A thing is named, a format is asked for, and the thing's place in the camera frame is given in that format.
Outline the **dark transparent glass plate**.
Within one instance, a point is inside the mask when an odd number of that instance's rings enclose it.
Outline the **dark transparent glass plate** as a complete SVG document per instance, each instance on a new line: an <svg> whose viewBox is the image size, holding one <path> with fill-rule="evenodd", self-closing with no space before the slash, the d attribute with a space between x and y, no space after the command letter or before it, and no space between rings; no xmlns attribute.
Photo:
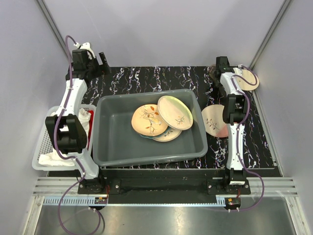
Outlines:
<svg viewBox="0 0 313 235"><path fill-rule="evenodd" d="M209 66L208 72L209 72L209 76L210 76L212 79L219 79L219 78L220 78L220 72L219 72L219 70L216 68L216 65L215 65L215 64Z"/></svg>

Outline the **pink and cream plate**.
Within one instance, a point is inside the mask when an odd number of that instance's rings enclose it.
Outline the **pink and cream plate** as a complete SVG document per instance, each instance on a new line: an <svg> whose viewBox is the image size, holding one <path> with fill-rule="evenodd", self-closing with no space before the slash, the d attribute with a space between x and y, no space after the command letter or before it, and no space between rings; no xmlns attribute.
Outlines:
<svg viewBox="0 0 313 235"><path fill-rule="evenodd" d="M224 106L214 104L205 107L201 114L205 125L206 132L217 138L227 138L228 129L226 123L223 121Z"/></svg>

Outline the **cream leaf pattern plate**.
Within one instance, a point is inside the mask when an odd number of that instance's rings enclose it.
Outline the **cream leaf pattern plate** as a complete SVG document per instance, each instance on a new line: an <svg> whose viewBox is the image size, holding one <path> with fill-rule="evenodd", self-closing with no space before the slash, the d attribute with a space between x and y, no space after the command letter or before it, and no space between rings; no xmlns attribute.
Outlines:
<svg viewBox="0 0 313 235"><path fill-rule="evenodd" d="M156 104L146 104L137 108L131 120L132 128L139 134L156 137L169 127L161 117Z"/></svg>

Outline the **cream green plate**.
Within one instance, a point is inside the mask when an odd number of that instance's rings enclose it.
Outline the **cream green plate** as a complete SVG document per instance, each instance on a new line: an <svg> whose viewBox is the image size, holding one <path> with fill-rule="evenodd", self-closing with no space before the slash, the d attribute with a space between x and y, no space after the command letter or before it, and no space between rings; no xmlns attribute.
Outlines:
<svg viewBox="0 0 313 235"><path fill-rule="evenodd" d="M178 98L164 95L158 100L157 107L160 116L170 127L178 130L188 130L192 127L192 113Z"/></svg>

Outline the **teal embossed plate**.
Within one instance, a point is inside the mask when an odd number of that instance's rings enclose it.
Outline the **teal embossed plate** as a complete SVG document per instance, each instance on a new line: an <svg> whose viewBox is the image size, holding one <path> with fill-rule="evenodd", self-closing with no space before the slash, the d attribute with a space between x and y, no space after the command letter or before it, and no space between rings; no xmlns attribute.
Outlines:
<svg viewBox="0 0 313 235"><path fill-rule="evenodd" d="M142 134L139 134L139 135L143 138L150 139L150 140L154 138L152 136L147 136L147 135L142 135Z"/></svg>

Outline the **cream and blue plate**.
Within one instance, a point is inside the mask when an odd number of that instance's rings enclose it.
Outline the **cream and blue plate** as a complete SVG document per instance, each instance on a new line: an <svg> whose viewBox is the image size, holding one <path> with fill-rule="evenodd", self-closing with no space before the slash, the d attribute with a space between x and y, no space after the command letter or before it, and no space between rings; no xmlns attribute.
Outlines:
<svg viewBox="0 0 313 235"><path fill-rule="evenodd" d="M182 130L170 127L168 130L162 133L159 137L153 137L153 140L158 141L158 142L168 142L168 141L172 141L176 139L181 133L182 133Z"/></svg>

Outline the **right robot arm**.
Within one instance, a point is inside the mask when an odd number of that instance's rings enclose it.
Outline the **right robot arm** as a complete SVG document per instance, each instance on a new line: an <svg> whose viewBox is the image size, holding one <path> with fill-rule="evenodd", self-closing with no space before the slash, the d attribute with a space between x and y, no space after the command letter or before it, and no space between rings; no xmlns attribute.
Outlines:
<svg viewBox="0 0 313 235"><path fill-rule="evenodd" d="M243 132L249 111L249 99L240 88L234 67L226 56L218 56L214 81L224 95L222 118L228 130L228 158L221 183L224 192L233 194L246 184Z"/></svg>

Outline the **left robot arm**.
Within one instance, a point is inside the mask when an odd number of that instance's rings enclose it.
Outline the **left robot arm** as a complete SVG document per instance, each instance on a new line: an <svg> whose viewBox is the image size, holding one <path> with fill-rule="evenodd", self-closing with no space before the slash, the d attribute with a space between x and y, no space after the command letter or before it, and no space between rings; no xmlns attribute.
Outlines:
<svg viewBox="0 0 313 235"><path fill-rule="evenodd" d="M79 121L82 99L90 82L111 73L104 53L96 57L88 44L72 51L66 75L66 90L58 110L46 117L45 126L58 156L71 161L79 169L83 180L89 181L89 189L96 194L105 190L105 181L98 177L99 167L87 150L87 134Z"/></svg>

